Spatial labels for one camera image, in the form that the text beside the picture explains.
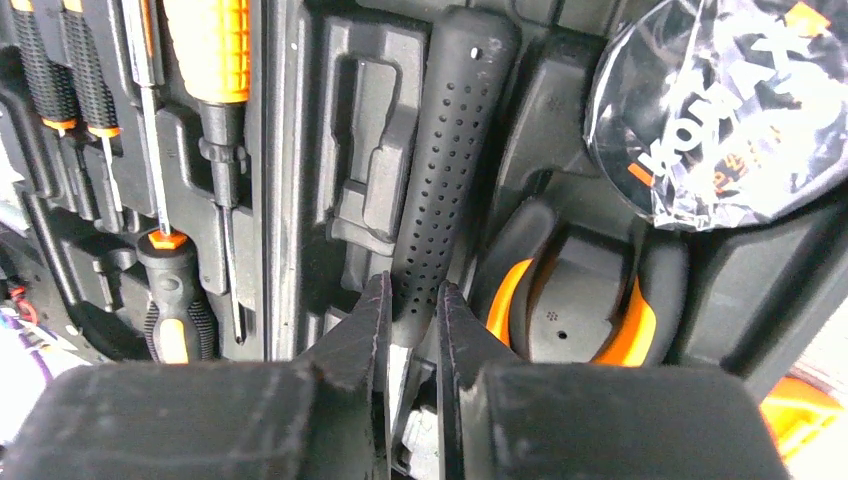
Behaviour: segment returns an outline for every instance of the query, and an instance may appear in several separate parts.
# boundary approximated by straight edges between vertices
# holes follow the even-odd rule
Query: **screwdriver handle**
[[[115,114],[112,92],[103,82],[103,69],[91,29],[85,23],[80,0],[64,0],[65,35],[68,54],[74,69],[74,86],[88,131],[100,138],[112,138],[121,133]]]
[[[35,110],[48,127],[70,130],[76,126],[79,115],[71,72],[47,57],[32,2],[12,0],[12,9],[24,75]]]
[[[686,244],[674,232],[651,229],[621,328],[595,362],[624,366],[662,363],[677,334],[688,277]]]
[[[168,30],[188,93],[242,103],[250,88],[249,0],[165,0]]]
[[[164,363],[210,360],[215,353],[214,317],[197,281],[197,249],[185,235],[143,235],[138,259],[147,270],[151,306],[145,337],[153,358]]]

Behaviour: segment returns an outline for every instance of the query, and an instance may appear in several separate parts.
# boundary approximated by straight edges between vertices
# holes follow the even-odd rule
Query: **black perforated grip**
[[[89,129],[116,129],[118,119],[115,102],[109,87],[103,83],[103,70],[91,30],[81,13],[66,10],[64,16],[68,54],[74,69],[74,86],[79,96],[82,118],[88,123]]]
[[[447,10],[433,25],[418,137],[392,264],[392,341],[417,345],[447,276],[480,151],[518,46],[505,17]]]
[[[217,344],[216,335],[216,320],[212,315],[209,306],[202,300],[195,300],[188,308],[188,315],[191,322],[197,328],[199,339],[199,357],[190,358],[190,360],[212,360],[215,358],[215,346]],[[160,361],[159,355],[156,353],[156,341],[154,340],[154,331],[156,329],[156,320],[159,319],[159,307],[155,303],[150,302],[147,309],[146,321],[144,323],[144,340],[147,342],[147,349],[150,350],[150,356],[154,361]]]
[[[45,120],[66,123],[79,114],[71,72],[47,58],[35,14],[15,10],[15,29],[21,60],[35,110]]]

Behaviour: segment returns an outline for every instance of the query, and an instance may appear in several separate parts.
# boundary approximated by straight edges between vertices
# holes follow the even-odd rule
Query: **wire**
[[[27,310],[28,313],[26,314],[23,314],[23,312],[21,312],[21,316],[24,318],[24,320],[32,323],[33,326],[38,325],[38,313],[35,311],[35,307],[33,307],[32,304],[29,303],[29,301],[23,299],[18,300],[17,306],[18,310]]]

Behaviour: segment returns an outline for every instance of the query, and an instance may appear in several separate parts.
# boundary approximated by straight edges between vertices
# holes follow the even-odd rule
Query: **black rubber grip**
[[[47,58],[32,12],[14,11],[27,85],[41,118],[67,122],[79,115],[71,72]]]
[[[215,358],[215,317],[212,315],[209,307],[201,300],[194,301],[188,309],[188,315],[197,329],[199,340],[199,349],[195,350],[195,354],[189,357],[190,361],[196,360],[212,360]],[[156,329],[156,321],[159,319],[159,307],[155,303],[150,302],[147,309],[147,320],[144,324],[144,340],[147,342],[147,349],[150,350],[150,356],[154,361],[160,361],[159,355],[156,354],[156,341],[154,340],[154,331]]]
[[[74,86],[79,96],[82,117],[89,127],[117,128],[115,101],[109,87],[103,82],[103,70],[91,30],[81,13],[66,10],[64,15],[68,53],[74,69]]]
[[[489,123],[518,47],[505,17],[448,9],[433,26],[418,136],[395,246],[392,341],[417,345],[447,276]]]
[[[190,239],[174,249],[157,249],[148,235],[136,244],[138,260],[147,271],[151,305],[145,340],[151,356],[161,360],[160,326],[166,320],[182,324],[187,360],[209,360],[215,355],[218,322],[198,282],[197,248]]]

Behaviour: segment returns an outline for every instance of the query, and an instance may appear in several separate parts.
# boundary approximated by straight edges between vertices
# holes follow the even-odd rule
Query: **tool case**
[[[149,360],[150,294],[136,244],[155,228],[156,210],[121,4],[82,0],[121,128],[112,149],[123,220],[109,204],[100,144],[82,128],[57,138],[36,114],[11,3],[0,2],[0,138],[25,223],[4,207],[3,271],[27,285],[44,324],[86,360]],[[475,282],[500,285],[512,263],[487,255],[531,199],[552,215],[521,231],[529,244],[579,228],[615,242],[628,261],[640,255],[649,225],[589,157],[583,122],[605,45],[655,2],[243,3],[251,78],[235,293],[210,162],[198,148],[200,107],[160,29],[166,195],[174,227],[196,245],[221,358],[294,358],[350,312],[368,278],[388,270],[396,318],[423,318],[398,322],[393,339],[422,345],[414,361],[432,365],[427,315],[438,283],[446,276],[466,294]],[[62,2],[32,4],[47,56],[69,66]],[[165,25],[161,9],[158,20]],[[473,43],[484,34],[498,41]],[[427,85],[431,77],[444,81]],[[428,163],[439,149],[456,163]],[[839,186],[767,226],[679,235],[688,280],[665,363],[722,368],[765,397],[848,296],[846,193]],[[616,288],[626,296],[633,286]],[[246,317],[243,344],[231,334],[233,294]],[[579,341],[563,333],[551,330],[552,341]]]

